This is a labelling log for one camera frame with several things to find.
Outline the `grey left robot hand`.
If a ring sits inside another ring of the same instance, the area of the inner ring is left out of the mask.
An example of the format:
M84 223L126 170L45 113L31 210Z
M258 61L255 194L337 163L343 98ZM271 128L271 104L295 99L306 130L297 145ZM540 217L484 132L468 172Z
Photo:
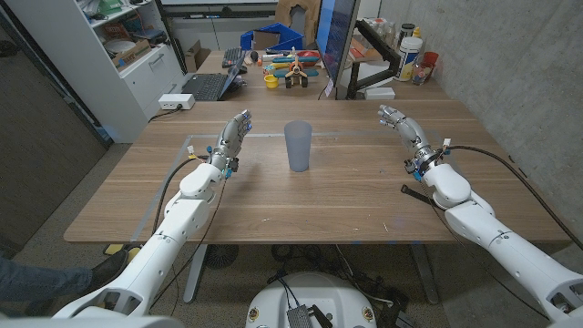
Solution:
M237 172L239 168L237 156L240 153L244 137L251 129L251 113L245 109L226 123L218 135L208 163L220 170Z

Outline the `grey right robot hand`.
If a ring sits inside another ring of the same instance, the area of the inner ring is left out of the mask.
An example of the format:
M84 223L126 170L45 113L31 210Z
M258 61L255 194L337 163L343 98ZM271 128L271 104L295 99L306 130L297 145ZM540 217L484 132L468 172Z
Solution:
M442 150L432 149L429 139L414 119L386 105L379 107L378 115L381 117L380 124L393 128L399 134L405 148L412 154L413 157L404 162L405 170L409 174L415 173L423 177L442 158Z

